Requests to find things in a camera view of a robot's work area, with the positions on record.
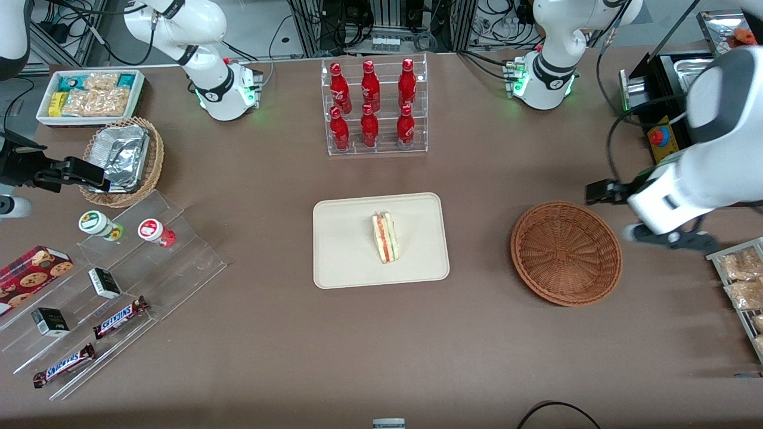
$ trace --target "red button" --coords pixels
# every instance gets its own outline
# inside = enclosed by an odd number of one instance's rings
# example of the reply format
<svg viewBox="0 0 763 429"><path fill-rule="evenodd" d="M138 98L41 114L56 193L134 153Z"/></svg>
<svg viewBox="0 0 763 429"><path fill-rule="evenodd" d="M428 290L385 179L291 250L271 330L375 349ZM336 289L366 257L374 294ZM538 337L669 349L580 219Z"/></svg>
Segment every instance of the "red button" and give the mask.
<svg viewBox="0 0 763 429"><path fill-rule="evenodd" d="M649 142L655 146L662 144L663 141L665 141L665 133L662 130L653 131L649 135Z"/></svg>

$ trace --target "white lid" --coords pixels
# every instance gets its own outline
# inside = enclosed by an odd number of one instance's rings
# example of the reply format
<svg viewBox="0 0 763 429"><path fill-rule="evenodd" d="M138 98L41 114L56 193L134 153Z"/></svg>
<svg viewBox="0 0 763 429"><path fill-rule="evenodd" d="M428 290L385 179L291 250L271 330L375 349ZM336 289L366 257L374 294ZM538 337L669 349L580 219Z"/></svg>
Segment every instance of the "white lid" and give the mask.
<svg viewBox="0 0 763 429"><path fill-rule="evenodd" d="M79 219L79 229L88 234L97 233L106 227L108 222L106 215L98 210L91 210L83 214Z"/></svg>
<svg viewBox="0 0 763 429"><path fill-rule="evenodd" d="M140 222L140 226L138 227L138 235L140 238L148 241L154 241L161 237L162 232L164 232L164 225L156 219L146 219L145 221Z"/></svg>

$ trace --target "brown table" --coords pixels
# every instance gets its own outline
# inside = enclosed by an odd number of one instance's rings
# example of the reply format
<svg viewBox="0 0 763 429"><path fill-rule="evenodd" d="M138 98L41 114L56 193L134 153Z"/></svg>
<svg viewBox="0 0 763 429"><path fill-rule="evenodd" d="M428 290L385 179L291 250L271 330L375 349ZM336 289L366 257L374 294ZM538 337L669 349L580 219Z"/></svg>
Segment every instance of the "brown table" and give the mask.
<svg viewBox="0 0 763 429"><path fill-rule="evenodd" d="M610 91L645 51L608 51ZM64 402L0 366L3 429L370 427L394 416L412 429L514 427L544 399L576 404L606 428L761 427L763 380L731 378L760 366L699 253L623 243L620 284L586 308L544 302L507 259L523 211L582 203L587 183L610 176L613 115L594 60L588 52L562 106L534 111L456 55L430 55L430 152L383 160L329 159L318 61L279 63L262 107L230 123L198 107L180 68L145 69L140 115L166 145L159 189L232 263ZM92 132L41 126L37 140L49 156L80 154ZM636 127L617 131L624 177L649 165L643 141ZM315 287L313 206L408 192L442 199L450 276ZM75 219L95 206L78 189L18 194L35 212L0 223L0 262L84 238ZM635 220L626 207L593 209L615 231ZM705 225L736 244L761 236L763 217L729 209ZM534 427L565 418L581 423L546 410Z"/></svg>

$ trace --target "red bottle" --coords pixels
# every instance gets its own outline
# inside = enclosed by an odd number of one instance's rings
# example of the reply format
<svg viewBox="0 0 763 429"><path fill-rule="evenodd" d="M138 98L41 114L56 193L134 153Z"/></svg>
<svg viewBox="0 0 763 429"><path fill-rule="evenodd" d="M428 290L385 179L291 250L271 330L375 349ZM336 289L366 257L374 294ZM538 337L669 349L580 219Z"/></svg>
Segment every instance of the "red bottle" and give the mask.
<svg viewBox="0 0 763 429"><path fill-rule="evenodd" d="M404 105L414 105L416 100L416 75L414 75L414 61L410 58L403 60L403 72L398 80L398 104L400 108Z"/></svg>
<svg viewBox="0 0 763 429"><path fill-rule="evenodd" d="M379 77L374 72L374 62L363 61L363 81L360 83L363 90L363 102L369 103L373 111L382 108L382 94L379 89Z"/></svg>
<svg viewBox="0 0 763 429"><path fill-rule="evenodd" d="M342 118L342 112L337 106L331 106L329 110L331 114L331 122L329 127L331 128L331 137L336 145L336 150L340 152L346 152L349 150L349 128L347 122Z"/></svg>
<svg viewBox="0 0 763 429"><path fill-rule="evenodd" d="M363 105L363 117L360 119L360 127L363 129L363 144L373 149L379 142L379 121L374 115L374 109L370 103Z"/></svg>
<svg viewBox="0 0 763 429"><path fill-rule="evenodd" d="M339 63L331 63L329 70L331 70L331 97L334 100L334 105L339 106L342 113L347 115L353 111L353 104L349 100L347 79L342 76L342 66Z"/></svg>
<svg viewBox="0 0 763 429"><path fill-rule="evenodd" d="M416 121L410 116L410 105L404 105L398 118L398 147L408 150L414 145L414 127Z"/></svg>

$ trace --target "aluminum foil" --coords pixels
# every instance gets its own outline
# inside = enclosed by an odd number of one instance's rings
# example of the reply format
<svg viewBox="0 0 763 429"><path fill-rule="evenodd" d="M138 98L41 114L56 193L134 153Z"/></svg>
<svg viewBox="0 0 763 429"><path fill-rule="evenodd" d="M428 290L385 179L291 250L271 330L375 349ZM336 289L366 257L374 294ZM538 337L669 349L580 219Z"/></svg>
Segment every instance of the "aluminum foil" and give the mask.
<svg viewBox="0 0 763 429"><path fill-rule="evenodd" d="M139 189L150 138L150 132L140 125L110 127L98 132L89 162L104 169L106 179L111 181L109 192L128 193Z"/></svg>

